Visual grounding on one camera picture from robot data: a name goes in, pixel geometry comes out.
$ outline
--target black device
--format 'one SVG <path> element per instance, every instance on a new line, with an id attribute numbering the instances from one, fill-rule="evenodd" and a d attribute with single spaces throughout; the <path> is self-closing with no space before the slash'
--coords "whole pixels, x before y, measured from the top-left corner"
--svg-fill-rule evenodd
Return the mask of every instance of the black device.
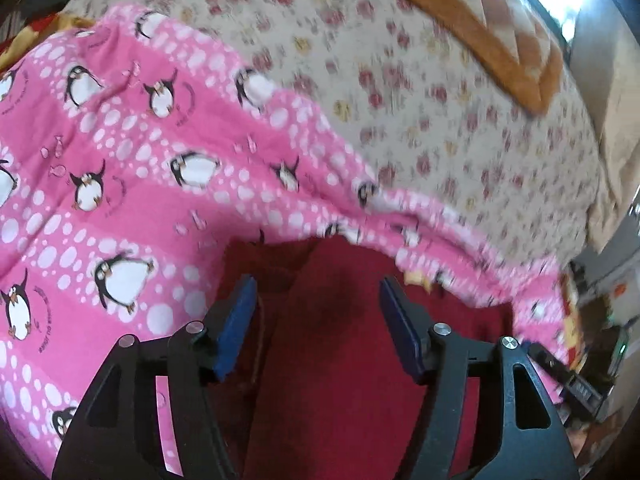
<path id="1" fill-rule="evenodd" d="M 206 388 L 234 368 L 256 299 L 255 280 L 243 276 L 202 322 L 147 342 L 121 337 L 78 406 L 52 480 L 179 479 L 165 469 L 161 450 L 155 398 L 162 375 L 184 479 L 237 478 Z M 380 283 L 380 307 L 402 367 L 416 383 L 431 384 L 396 480 L 450 478 L 469 377 L 481 378 L 477 445 L 469 470 L 453 479 L 578 479 L 558 414 L 514 338 L 462 337 L 409 302 L 393 278 Z"/>

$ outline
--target metal screw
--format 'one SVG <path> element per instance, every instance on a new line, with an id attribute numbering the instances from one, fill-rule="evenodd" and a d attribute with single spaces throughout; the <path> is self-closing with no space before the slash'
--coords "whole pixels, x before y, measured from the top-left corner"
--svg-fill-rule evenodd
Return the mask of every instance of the metal screw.
<path id="1" fill-rule="evenodd" d="M 204 330 L 204 325 L 199 321 L 191 321 L 187 325 L 187 332 L 190 334 L 199 334 Z"/>
<path id="2" fill-rule="evenodd" d="M 131 334 L 124 335 L 120 339 L 118 339 L 118 345 L 120 345 L 122 348 L 129 348 L 130 346 L 133 346 L 133 343 L 135 342 L 136 338 Z"/>
<path id="3" fill-rule="evenodd" d="M 502 346 L 508 348 L 509 350 L 513 350 L 518 346 L 518 340 L 514 339 L 511 336 L 505 336 L 502 338 Z"/>
<path id="4" fill-rule="evenodd" d="M 451 333 L 451 327 L 446 323 L 436 323 L 433 325 L 433 331 L 439 335 L 449 335 Z"/>

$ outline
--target floral bedsheet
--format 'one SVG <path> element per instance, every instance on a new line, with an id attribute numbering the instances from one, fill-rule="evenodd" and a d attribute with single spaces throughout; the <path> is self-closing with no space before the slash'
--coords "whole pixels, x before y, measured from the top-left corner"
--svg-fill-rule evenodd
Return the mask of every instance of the floral bedsheet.
<path id="1" fill-rule="evenodd" d="M 117 0 L 71 0 L 91 18 Z M 531 118 L 469 51 L 405 0 L 135 0 L 231 44 L 320 103 L 385 186 L 437 195 L 513 260 L 584 244 L 602 174 L 565 70 Z"/>

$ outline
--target yellow fabric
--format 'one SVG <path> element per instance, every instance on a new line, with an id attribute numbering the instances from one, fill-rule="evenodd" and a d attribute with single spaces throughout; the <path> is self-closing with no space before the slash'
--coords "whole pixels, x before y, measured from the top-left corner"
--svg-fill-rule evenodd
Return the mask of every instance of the yellow fabric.
<path id="1" fill-rule="evenodd" d="M 11 68 L 22 59 L 28 51 L 42 43 L 52 34 L 60 30 L 70 28 L 93 27 L 95 21 L 88 18 L 80 18 L 71 14 L 58 14 L 44 30 L 35 32 L 31 27 L 25 27 L 11 42 L 2 54 L 0 54 L 0 73 Z"/>

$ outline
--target checkered quilted fabric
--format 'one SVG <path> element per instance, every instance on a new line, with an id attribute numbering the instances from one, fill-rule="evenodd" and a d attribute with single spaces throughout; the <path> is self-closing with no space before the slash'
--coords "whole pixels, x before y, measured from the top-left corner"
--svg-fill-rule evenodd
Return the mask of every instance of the checkered quilted fabric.
<path id="1" fill-rule="evenodd" d="M 553 41 L 522 0 L 460 0 L 508 49 L 527 75 L 540 78 Z"/>

